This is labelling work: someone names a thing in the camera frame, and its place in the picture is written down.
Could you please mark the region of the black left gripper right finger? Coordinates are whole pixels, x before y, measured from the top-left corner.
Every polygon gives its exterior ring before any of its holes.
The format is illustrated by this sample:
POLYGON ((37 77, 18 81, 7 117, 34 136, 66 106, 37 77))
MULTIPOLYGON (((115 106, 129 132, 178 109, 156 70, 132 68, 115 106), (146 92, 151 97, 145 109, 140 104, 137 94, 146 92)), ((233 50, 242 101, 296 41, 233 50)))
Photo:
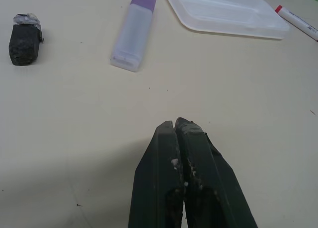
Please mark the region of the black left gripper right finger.
POLYGON ((179 117, 175 132, 188 228, 258 228, 236 175, 207 133, 179 117))

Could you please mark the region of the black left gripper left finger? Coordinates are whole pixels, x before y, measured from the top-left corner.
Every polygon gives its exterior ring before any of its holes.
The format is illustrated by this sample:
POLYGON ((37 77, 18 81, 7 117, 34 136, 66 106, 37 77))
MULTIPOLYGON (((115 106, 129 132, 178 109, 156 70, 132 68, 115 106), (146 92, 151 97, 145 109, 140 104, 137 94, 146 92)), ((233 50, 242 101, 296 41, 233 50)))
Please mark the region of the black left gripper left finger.
POLYGON ((184 179, 171 121, 157 126, 134 175, 128 228, 181 228, 184 179))

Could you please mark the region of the translucent lead case purple cap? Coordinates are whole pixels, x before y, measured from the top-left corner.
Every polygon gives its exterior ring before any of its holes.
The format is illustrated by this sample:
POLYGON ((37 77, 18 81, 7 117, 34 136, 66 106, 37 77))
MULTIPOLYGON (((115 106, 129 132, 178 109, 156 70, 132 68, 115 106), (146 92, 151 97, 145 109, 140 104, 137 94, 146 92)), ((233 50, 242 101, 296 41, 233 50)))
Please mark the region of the translucent lead case purple cap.
POLYGON ((142 62, 157 0, 131 0, 111 54, 111 64, 136 72, 142 62))

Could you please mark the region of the white marker with red cap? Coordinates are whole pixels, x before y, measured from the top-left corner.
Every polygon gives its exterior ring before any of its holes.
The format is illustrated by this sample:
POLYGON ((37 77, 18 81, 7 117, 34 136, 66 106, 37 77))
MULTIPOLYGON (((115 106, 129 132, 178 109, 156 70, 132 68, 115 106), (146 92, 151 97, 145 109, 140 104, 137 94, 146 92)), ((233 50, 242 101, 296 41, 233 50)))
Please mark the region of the white marker with red cap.
POLYGON ((283 19, 291 23, 296 28, 300 29, 302 32, 310 36, 312 39, 318 42, 318 29, 305 22, 303 19, 287 10, 285 7, 279 5, 275 12, 280 15, 283 19))

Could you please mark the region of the black eraser with grey wrap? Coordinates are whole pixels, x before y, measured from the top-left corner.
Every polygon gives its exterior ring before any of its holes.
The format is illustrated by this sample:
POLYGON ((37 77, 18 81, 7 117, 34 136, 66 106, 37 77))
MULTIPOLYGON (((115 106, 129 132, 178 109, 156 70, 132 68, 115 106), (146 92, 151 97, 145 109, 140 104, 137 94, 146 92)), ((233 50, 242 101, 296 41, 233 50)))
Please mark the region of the black eraser with grey wrap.
POLYGON ((37 60, 44 41, 40 20, 33 13, 17 14, 9 42, 9 56, 15 66, 27 66, 37 60))

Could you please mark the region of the white plastic case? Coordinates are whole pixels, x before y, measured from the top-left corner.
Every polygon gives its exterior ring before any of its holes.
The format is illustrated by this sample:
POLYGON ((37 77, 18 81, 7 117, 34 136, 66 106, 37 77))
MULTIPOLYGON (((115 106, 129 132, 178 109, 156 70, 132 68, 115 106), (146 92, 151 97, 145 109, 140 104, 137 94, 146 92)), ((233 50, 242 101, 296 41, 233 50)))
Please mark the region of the white plastic case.
POLYGON ((264 0, 168 0, 179 21, 198 32, 283 39, 290 26, 264 0))

